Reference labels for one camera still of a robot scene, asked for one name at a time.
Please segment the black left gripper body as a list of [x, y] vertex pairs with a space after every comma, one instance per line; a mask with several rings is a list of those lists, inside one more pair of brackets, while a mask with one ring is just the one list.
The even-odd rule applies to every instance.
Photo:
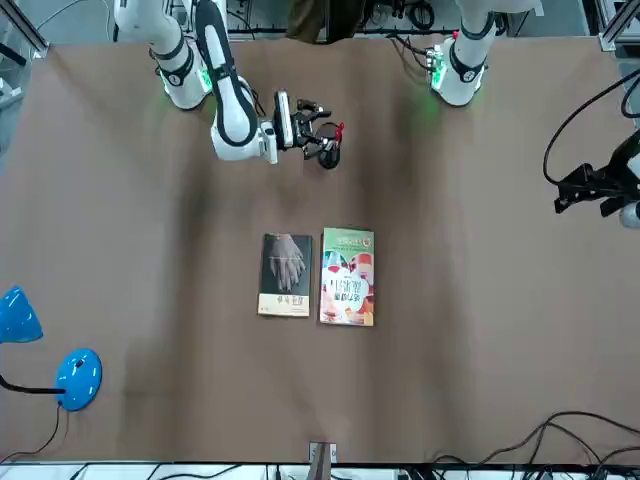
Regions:
[[638, 199], [638, 175], [629, 166], [629, 162], [637, 156], [637, 137], [628, 137], [614, 149], [608, 164], [601, 169], [601, 197]]

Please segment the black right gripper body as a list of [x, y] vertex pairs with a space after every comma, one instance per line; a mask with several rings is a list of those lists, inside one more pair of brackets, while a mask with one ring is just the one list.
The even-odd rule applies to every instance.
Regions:
[[293, 144], [295, 148], [304, 148], [313, 138], [313, 113], [298, 111], [292, 115]]

